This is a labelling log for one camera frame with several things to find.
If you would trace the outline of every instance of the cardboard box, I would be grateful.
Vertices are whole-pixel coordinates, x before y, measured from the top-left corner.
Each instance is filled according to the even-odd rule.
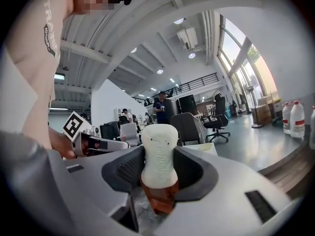
[[[256,110],[255,108],[251,108],[251,112],[252,112],[252,120],[255,124],[257,124],[256,112],[257,112],[258,122],[260,124],[268,124],[268,123],[271,123],[272,121],[271,112],[267,104],[262,105],[262,106],[257,106]]]

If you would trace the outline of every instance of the ceiling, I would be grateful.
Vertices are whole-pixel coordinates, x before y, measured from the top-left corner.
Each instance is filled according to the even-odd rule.
[[[92,89],[98,89],[106,79],[131,96],[145,97],[180,84],[180,73],[185,71],[173,69],[176,64],[206,64],[216,54],[215,40],[219,36],[213,34],[207,60],[202,12],[209,11],[209,27],[216,33],[213,28],[219,27],[220,22],[214,19],[214,9],[225,6],[261,4],[260,0],[133,0],[129,6],[115,5],[114,10],[69,17],[63,24],[57,69],[65,74],[65,80],[55,80],[56,101],[52,107],[88,110]],[[185,18],[182,24],[173,23],[180,18]],[[195,28],[196,47],[202,49],[195,51],[193,61],[176,34],[188,27]],[[162,75],[157,74],[159,69],[164,70]],[[151,81],[159,79],[157,91],[151,90]]]

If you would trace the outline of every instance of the black railing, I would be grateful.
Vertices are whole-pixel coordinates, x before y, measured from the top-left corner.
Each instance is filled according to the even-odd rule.
[[[209,74],[207,76],[204,76],[204,77],[195,79],[193,81],[189,81],[185,84],[179,85],[178,87],[174,87],[174,88],[171,88],[169,90],[166,90],[165,93],[167,94],[167,97],[170,98],[170,97],[173,97],[175,95],[185,93],[185,92],[188,92],[188,91],[191,91],[191,90],[194,90],[194,89],[197,89],[197,88],[200,88],[200,87],[203,87],[203,86],[206,86],[206,85],[209,85],[211,83],[218,82],[218,81],[219,81],[219,79],[217,77],[217,73],[212,73],[212,74]],[[144,106],[149,106],[149,105],[153,104],[154,101],[158,98],[158,94],[152,96],[150,99],[147,98],[145,100],[135,98],[135,97],[133,97],[133,98],[136,101],[138,101],[140,104],[142,104]]]

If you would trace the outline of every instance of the plastic bottle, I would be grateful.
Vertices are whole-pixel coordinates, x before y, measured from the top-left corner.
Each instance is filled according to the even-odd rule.
[[[294,102],[294,106],[290,115],[290,134],[294,138],[303,138],[305,135],[305,116],[304,108],[298,101]]]
[[[313,106],[313,114],[311,116],[310,148],[315,150],[315,106]]]
[[[285,103],[285,107],[282,110],[283,116],[283,131],[285,134],[290,134],[290,114],[291,108],[288,102]]]

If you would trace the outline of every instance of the standing fan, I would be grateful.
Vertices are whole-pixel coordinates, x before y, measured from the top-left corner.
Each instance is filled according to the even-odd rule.
[[[261,127],[263,127],[264,125],[263,125],[263,124],[259,124],[259,121],[258,121],[258,114],[257,114],[257,108],[256,108],[256,101],[255,101],[255,99],[254,99],[254,97],[253,97],[253,95],[252,95],[252,92],[254,91],[254,87],[253,87],[253,86],[249,86],[249,87],[246,88],[246,90],[247,90],[247,91],[250,93],[250,95],[251,95],[251,98],[252,98],[252,101],[253,101],[254,107],[255,107],[255,113],[256,113],[256,124],[254,123],[254,124],[252,125],[252,128],[261,128]]]

